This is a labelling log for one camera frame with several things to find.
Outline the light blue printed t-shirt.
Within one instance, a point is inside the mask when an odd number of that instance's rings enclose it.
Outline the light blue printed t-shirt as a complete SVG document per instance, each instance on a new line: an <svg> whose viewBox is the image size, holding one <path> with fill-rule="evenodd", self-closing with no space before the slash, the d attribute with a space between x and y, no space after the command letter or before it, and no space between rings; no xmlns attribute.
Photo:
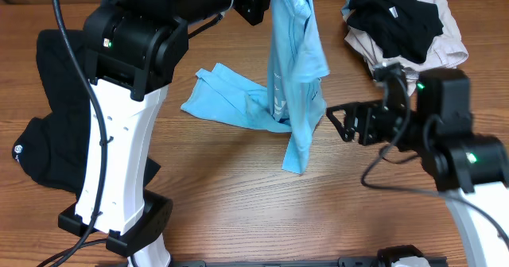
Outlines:
<svg viewBox="0 0 509 267"><path fill-rule="evenodd" d="M200 69L181 109L197 118L291 135L282 169L302 174L313 131L324 115L321 80L329 74L313 0L271 0L267 85L218 63Z"/></svg>

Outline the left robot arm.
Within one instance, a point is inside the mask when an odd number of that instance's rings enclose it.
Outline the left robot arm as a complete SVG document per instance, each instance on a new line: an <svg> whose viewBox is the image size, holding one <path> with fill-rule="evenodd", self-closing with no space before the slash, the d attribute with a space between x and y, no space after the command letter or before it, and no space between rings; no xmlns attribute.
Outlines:
<svg viewBox="0 0 509 267"><path fill-rule="evenodd" d="M173 203L146 190L145 167L158 111L193 32L228 10L259 24L270 0L101 0L84 22L85 61L76 70L90 99L84 185L59 218L83 247L96 231L131 266L168 266L163 231Z"/></svg>

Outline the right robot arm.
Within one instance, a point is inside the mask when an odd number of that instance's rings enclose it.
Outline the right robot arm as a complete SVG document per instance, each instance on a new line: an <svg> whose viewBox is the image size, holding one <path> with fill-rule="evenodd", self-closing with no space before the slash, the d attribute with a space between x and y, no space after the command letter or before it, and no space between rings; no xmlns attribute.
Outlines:
<svg viewBox="0 0 509 267"><path fill-rule="evenodd" d="M446 202L457 225L467 263L506 266L508 153L497 137L473 132L469 78L451 68L420 72L415 110L401 64L378 65L375 81L382 99L326 110L342 140L384 144L366 172L393 148L414 152L436 186L427 194Z"/></svg>

